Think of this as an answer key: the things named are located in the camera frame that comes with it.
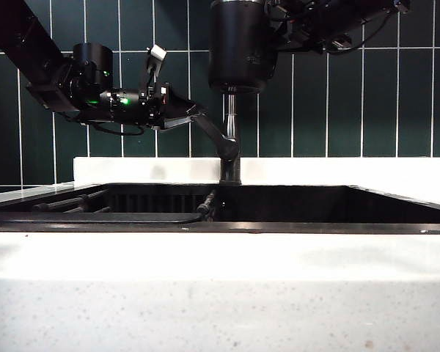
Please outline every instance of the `speckled countertop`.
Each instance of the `speckled countertop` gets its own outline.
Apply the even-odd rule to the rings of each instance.
[[[0,351],[440,352],[440,235],[0,234]]]

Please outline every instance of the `black cable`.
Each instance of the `black cable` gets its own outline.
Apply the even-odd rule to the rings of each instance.
[[[68,116],[68,115],[67,115],[66,113],[64,113],[64,112],[57,112],[56,114],[58,114],[58,115],[64,117],[68,122],[75,122],[75,120],[74,120],[72,117]]]
[[[389,19],[394,15],[394,12],[389,13],[385,19],[383,20],[383,22],[381,22],[381,25],[371,34],[369,35],[367,38],[365,38],[360,44],[349,48],[349,49],[345,49],[345,50],[338,50],[338,51],[330,51],[327,50],[326,51],[331,54],[331,55],[343,55],[343,54],[349,54],[355,50],[359,50],[362,46],[364,46],[368,41],[372,40],[374,38],[374,36],[376,36],[384,27],[385,25],[388,23]]]
[[[104,122],[93,122],[90,123],[90,125],[93,126],[93,128],[97,131],[114,134],[115,136],[128,137],[128,136],[141,136],[142,134],[144,134],[144,129],[140,126],[136,126],[140,130],[139,132],[130,133],[130,132],[117,132],[117,131],[109,130],[108,128],[101,127],[101,123]]]

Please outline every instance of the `faucet spout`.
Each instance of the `faucet spout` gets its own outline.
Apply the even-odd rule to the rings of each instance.
[[[236,96],[228,95],[225,102],[225,116],[223,124],[224,135],[240,145],[240,128],[236,114]],[[241,153],[238,153],[231,161],[221,160],[220,183],[241,184]]]

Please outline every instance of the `sink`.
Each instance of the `sink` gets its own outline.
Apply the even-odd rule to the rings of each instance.
[[[199,214],[209,194],[214,196],[209,211]],[[107,184],[1,203],[0,229],[10,224],[124,224],[139,230],[154,230],[155,225],[159,230],[210,226],[250,232],[283,230],[285,224],[287,231],[300,224],[321,232],[344,227],[349,232],[363,225],[394,232],[394,226],[382,225],[417,224],[424,233],[440,231],[440,205],[350,186]]]

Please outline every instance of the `robotic arm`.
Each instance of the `robotic arm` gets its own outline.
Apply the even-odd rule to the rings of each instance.
[[[211,4],[210,86],[225,94],[261,92],[279,52],[348,54],[372,39],[410,0],[215,0]],[[381,25],[352,46],[346,34]]]
[[[353,47],[346,32],[384,17],[377,33],[392,15],[408,12],[409,5],[410,0],[215,0],[210,86],[228,95],[261,92],[279,52],[352,52],[365,41]],[[144,128],[165,131],[196,122],[222,160],[234,161],[239,154],[236,139],[222,134],[204,107],[176,95],[169,83],[153,83],[166,57],[156,45],[148,50],[140,87],[113,88],[109,48],[81,43],[64,56],[24,0],[1,0],[0,48],[28,78],[37,101],[69,121],[115,134],[120,133],[102,124],[135,125],[142,134]],[[69,117],[67,111],[79,114]]]
[[[232,160],[239,153],[207,118],[203,106],[184,99],[169,83],[157,81],[166,57],[155,45],[138,89],[113,88],[112,51],[100,44],[75,45],[65,57],[24,0],[0,1],[0,48],[29,80],[27,87],[46,109],[67,120],[91,125],[99,131],[121,134],[102,126],[105,122],[165,131],[196,122],[216,145],[219,157]],[[79,111],[76,117],[66,114]]]

